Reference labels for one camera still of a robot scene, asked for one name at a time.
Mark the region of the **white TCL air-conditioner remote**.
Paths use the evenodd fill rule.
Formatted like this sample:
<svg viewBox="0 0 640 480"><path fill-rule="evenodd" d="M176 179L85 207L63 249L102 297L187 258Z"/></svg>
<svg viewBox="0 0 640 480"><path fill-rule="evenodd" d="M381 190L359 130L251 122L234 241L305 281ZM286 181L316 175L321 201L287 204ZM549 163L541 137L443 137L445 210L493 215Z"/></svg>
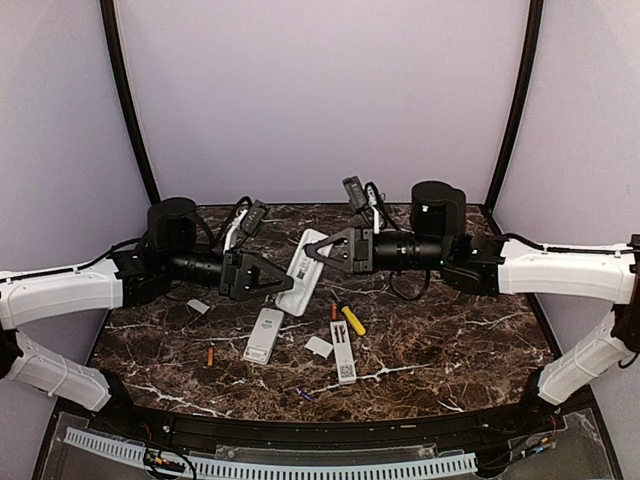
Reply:
<svg viewBox="0 0 640 480"><path fill-rule="evenodd" d="M281 310L263 308L260 311L243 353L245 361L260 365L269 362L283 319Z"/></svg>

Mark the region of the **slim white remote control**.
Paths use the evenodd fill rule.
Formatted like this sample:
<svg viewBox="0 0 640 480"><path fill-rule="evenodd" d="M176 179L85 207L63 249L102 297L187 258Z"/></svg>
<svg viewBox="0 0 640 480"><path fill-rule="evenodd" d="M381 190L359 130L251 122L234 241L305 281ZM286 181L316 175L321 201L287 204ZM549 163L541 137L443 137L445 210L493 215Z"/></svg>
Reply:
<svg viewBox="0 0 640 480"><path fill-rule="evenodd" d="M347 323L345 321L331 321L330 333L338 382L341 386L354 384L357 380L357 373Z"/></svg>

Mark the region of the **yellow handled screwdriver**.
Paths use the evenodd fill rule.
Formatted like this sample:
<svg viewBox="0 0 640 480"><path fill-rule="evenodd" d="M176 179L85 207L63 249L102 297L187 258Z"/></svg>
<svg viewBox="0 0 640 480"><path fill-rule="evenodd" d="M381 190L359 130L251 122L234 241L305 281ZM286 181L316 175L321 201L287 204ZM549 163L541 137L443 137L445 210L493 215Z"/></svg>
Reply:
<svg viewBox="0 0 640 480"><path fill-rule="evenodd" d="M347 322L351 325L356 334L364 336L366 334L366 328L353 312L351 307L344 303L334 290L331 291L331 295L336 303L337 309L345 316Z"/></svg>

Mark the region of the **white square battery cover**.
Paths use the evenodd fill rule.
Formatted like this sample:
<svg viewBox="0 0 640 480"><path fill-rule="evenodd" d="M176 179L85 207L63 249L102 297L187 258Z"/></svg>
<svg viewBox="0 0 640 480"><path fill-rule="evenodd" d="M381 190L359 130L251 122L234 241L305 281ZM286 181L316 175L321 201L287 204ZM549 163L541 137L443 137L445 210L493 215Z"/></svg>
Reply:
<svg viewBox="0 0 640 480"><path fill-rule="evenodd" d="M320 356L327 359L333 352L333 345L317 336L312 336L306 342L304 348L310 351L313 355Z"/></svg>

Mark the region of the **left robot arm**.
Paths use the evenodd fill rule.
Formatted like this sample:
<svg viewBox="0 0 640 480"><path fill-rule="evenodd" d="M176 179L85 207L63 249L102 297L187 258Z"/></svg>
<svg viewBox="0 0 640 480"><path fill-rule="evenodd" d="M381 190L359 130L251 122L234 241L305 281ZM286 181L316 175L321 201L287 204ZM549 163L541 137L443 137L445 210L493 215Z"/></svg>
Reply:
<svg viewBox="0 0 640 480"><path fill-rule="evenodd" d="M92 412L120 436L141 427L121 380L80 365L30 339L21 326L89 310L148 304L182 280L235 301L286 292L294 281L264 257L223 249L196 203L173 197L152 205L147 230L84 264L1 275L1 376L59 396Z"/></svg>

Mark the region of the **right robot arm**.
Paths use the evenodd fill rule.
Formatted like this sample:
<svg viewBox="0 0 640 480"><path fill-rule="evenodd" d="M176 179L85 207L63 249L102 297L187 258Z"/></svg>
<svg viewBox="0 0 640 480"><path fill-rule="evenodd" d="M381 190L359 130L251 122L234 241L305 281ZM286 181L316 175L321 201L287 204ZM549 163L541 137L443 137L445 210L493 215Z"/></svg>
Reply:
<svg viewBox="0 0 640 480"><path fill-rule="evenodd" d="M466 232L465 193L440 181L411 189L410 228L347 228L307 243L310 258L351 274L436 271L450 287L480 296L557 294L611 302L600 323L559 359L534 372L510 413L521 434L611 366L639 352L639 238L610 246L540 244L509 233Z"/></svg>

